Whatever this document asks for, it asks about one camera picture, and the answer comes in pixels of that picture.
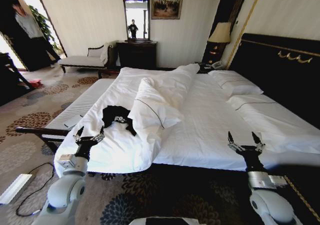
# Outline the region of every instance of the black headboard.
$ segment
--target black headboard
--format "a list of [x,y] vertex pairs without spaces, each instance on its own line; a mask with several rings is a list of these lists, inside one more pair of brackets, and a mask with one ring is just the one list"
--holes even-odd
[[245,33],[229,69],[320,129],[320,41]]

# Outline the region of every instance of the framed painting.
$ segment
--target framed painting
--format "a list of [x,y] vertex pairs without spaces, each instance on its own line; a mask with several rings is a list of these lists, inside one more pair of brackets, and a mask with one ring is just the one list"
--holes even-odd
[[182,0],[151,0],[151,19],[180,19]]

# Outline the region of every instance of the person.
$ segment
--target person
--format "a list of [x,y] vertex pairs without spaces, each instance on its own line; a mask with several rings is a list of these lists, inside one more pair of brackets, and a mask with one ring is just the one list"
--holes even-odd
[[134,19],[132,19],[132,24],[128,27],[128,30],[131,32],[131,38],[135,39],[138,27],[135,25]]
[[[42,54],[44,59],[51,63],[51,67],[54,68],[54,64],[61,58],[55,52],[48,40],[45,39],[35,18],[32,15],[26,13],[19,3],[12,4],[12,7],[15,10],[15,20],[29,36],[37,51]],[[53,61],[50,59],[47,51],[54,57]]]

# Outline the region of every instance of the white wall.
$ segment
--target white wall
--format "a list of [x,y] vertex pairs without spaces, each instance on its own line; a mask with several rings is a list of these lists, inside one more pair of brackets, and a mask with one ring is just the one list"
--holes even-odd
[[[222,62],[226,63],[254,0],[244,0],[231,43]],[[320,40],[320,0],[258,0],[245,33]]]
[[[220,0],[183,0],[179,20],[150,20],[157,66],[178,67],[202,59]],[[68,56],[127,38],[123,0],[43,0]]]

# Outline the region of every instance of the floral rug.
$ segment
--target floral rug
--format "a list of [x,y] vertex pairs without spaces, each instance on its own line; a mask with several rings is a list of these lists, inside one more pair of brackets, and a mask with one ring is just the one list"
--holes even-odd
[[[25,72],[42,79],[43,86],[0,107],[0,193],[22,173],[53,161],[53,154],[34,134],[15,132],[17,126],[44,127],[98,79],[97,71],[67,67]],[[40,188],[52,174],[44,165],[19,199],[0,205],[0,224],[29,225],[35,217],[16,216],[21,201]],[[174,216],[199,219],[207,225],[260,224],[249,204],[247,176],[239,172],[153,165],[131,174],[86,177],[86,190],[76,213],[76,224],[127,225],[135,218]],[[28,198],[20,208],[29,214],[42,208],[48,187]]]

